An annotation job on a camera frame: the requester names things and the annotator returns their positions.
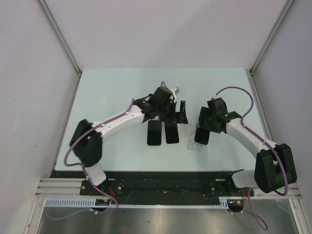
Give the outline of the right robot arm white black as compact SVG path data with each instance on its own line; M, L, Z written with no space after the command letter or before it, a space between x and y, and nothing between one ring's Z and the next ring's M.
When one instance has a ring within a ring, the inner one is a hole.
M225 133L236 139L255 158L255 169L229 174L229 180L225 183L225 191L229 195L237 195L247 187L257 187L264 193L270 193L297 181L290 146L261 137L243 123L241 115L235 111L228 112L222 98L212 99L207 104L207 107L200 109L195 142L207 145L210 133Z

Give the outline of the small black phone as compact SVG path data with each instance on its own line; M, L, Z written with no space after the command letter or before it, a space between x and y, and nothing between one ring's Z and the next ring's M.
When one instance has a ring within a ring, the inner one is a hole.
M208 145L210 131L204 128L196 128L194 141L198 144Z

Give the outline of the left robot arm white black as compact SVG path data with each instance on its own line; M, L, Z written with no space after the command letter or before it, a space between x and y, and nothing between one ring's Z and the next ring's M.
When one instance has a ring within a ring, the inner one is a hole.
M179 102L180 109L176 110L178 92L178 87L159 86L154 93L133 99L130 106L119 114L97 122L83 119L78 123L65 156L68 157L73 152L79 159L78 165L91 181L90 188L93 192L102 195L108 189L107 176L100 164L105 140L155 117L162 122L188 124L184 100Z

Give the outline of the clear magsafe phone case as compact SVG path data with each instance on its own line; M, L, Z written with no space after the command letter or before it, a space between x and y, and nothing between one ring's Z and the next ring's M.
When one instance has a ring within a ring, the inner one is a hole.
M187 144L187 149L192 151L192 152L196 152L196 153L200 153L202 151L202 147L204 145L202 144L198 144L194 141L194 137L195 137L195 131L196 131L196 128L197 127L194 127L192 129L192 132L190 134L190 137L189 137L189 141L188 141L188 144Z

